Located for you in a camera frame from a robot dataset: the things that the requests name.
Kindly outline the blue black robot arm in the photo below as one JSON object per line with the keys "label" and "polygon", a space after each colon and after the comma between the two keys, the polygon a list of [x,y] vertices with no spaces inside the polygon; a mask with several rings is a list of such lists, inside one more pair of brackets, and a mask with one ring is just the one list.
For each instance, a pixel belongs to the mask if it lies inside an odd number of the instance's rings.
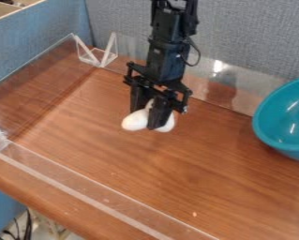
{"label": "blue black robot arm", "polygon": [[169,132],[175,114],[189,110],[191,90],[182,84],[190,51],[197,49],[198,0],[151,0],[147,63],[129,63],[130,115],[122,128]]}

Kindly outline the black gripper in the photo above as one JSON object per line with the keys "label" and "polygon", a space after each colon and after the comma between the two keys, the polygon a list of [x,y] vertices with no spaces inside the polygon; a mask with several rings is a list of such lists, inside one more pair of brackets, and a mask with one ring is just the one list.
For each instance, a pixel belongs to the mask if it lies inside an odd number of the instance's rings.
{"label": "black gripper", "polygon": [[193,91],[181,79],[158,82],[146,73],[146,67],[127,62],[125,84],[130,86],[130,111],[149,110],[150,130],[173,130],[175,117],[173,110],[189,112],[189,100]]}

